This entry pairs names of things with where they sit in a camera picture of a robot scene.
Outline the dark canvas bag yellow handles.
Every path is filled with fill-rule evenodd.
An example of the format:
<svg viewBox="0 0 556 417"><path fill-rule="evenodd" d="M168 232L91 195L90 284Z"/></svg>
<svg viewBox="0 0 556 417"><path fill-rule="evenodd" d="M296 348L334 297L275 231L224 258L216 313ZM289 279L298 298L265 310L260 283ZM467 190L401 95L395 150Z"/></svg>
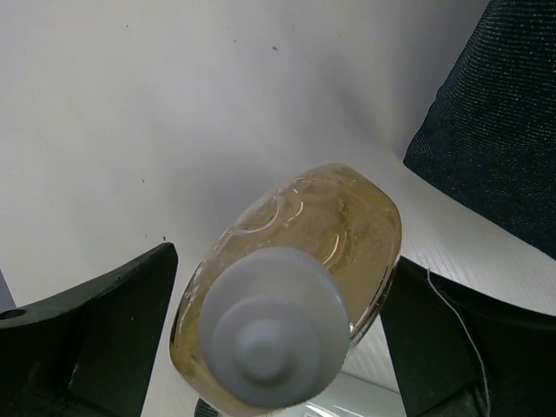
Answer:
<svg viewBox="0 0 556 417"><path fill-rule="evenodd" d="M554 256L554 2L488 3L403 162Z"/></svg>

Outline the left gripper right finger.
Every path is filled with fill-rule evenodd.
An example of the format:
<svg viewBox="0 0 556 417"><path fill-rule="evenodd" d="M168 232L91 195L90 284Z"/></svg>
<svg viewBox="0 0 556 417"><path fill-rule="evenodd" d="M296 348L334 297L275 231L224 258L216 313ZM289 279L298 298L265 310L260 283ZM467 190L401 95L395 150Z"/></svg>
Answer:
<svg viewBox="0 0 556 417"><path fill-rule="evenodd" d="M409 416L553 416L555 319L400 259L381 321Z"/></svg>

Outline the clear yellow soap bottle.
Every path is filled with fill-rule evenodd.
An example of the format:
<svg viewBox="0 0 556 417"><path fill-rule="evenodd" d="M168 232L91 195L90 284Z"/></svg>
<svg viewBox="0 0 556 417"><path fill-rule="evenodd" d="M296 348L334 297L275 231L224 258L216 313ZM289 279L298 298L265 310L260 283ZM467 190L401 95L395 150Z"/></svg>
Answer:
<svg viewBox="0 0 556 417"><path fill-rule="evenodd" d="M394 202L347 165L271 189L189 280L169 338L175 368L228 416L314 398L380 312L400 247Z"/></svg>

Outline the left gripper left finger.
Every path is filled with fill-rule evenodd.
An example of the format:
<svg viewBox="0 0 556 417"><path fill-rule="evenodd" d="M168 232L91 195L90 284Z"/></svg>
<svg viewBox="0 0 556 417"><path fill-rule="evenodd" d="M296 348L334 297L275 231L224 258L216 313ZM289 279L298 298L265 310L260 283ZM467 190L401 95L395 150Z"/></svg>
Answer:
<svg viewBox="0 0 556 417"><path fill-rule="evenodd" d="M177 270L158 245L97 278L1 313L3 416L138 416Z"/></svg>

